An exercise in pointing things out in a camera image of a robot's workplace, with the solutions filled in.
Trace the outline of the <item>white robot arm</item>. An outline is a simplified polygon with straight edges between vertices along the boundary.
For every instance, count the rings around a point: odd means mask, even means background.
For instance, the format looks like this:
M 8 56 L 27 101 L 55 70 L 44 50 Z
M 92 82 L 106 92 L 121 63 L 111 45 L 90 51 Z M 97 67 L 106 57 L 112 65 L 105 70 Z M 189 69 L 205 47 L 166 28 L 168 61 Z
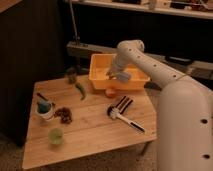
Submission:
M 133 64 L 160 88 L 157 107 L 157 171 L 213 171 L 213 91 L 144 53 L 140 40 L 117 45 L 109 74 Z

